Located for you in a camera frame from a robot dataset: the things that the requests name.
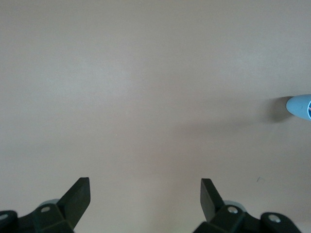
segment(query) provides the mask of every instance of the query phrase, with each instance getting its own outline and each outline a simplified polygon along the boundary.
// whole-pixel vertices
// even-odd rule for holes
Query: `light blue object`
[[[287,101],[287,110],[296,117],[311,121],[311,95],[294,96]]]

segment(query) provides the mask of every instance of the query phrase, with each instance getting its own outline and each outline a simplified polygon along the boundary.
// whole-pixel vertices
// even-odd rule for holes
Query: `black robot arm part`
[[[0,233],[74,233],[90,197],[89,178],[80,178],[56,204],[20,218],[15,211],[0,211]]]
[[[74,233],[89,203],[89,178],[80,178],[56,204],[39,206],[20,218],[15,211],[0,211],[0,233]],[[194,233],[301,233],[284,215],[264,213],[256,219],[226,205],[210,179],[201,180],[201,205],[207,221]]]
[[[286,216],[264,213],[260,219],[226,205],[212,180],[201,180],[201,206],[206,218],[194,233],[301,233]]]

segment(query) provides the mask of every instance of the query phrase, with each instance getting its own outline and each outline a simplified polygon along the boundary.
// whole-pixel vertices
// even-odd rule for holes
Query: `metal screw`
[[[228,211],[232,214],[237,214],[239,211],[237,210],[237,208],[230,206],[228,207]]]
[[[276,222],[276,223],[281,222],[281,219],[280,219],[278,216],[276,216],[276,215],[269,215],[268,218],[269,218],[270,221],[272,221],[272,222]]]
[[[51,208],[49,206],[43,207],[41,213],[48,212]]]
[[[8,216],[8,214],[0,215],[0,221],[6,219]]]

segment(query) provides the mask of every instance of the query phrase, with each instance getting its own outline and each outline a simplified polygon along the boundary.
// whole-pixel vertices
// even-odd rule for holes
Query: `blue plastic cap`
[[[294,96],[287,101],[287,110],[296,117],[311,121],[311,95]]]

